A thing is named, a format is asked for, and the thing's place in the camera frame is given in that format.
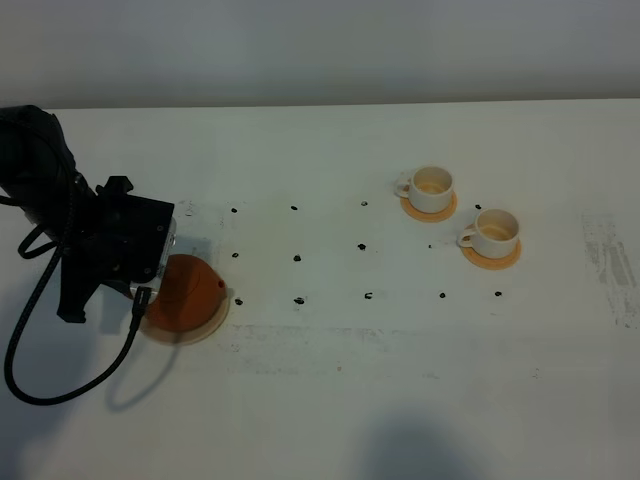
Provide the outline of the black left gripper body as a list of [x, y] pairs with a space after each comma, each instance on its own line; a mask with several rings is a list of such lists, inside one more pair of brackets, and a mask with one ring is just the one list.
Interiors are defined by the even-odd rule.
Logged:
[[78, 200], [61, 261], [57, 314], [64, 321], [85, 322], [85, 305], [101, 285], [131, 298], [132, 282], [155, 276], [175, 205], [132, 190], [127, 177], [111, 176]]

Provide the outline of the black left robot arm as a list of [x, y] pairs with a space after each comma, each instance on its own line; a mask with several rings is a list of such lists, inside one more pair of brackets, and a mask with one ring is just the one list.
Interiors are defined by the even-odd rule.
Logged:
[[61, 251], [62, 320], [85, 322], [101, 285], [129, 298], [140, 287], [158, 293], [175, 240], [173, 204], [133, 195], [125, 176], [91, 188], [55, 115], [33, 105], [2, 109], [1, 188], [2, 203], [21, 208], [34, 226], [19, 255]]

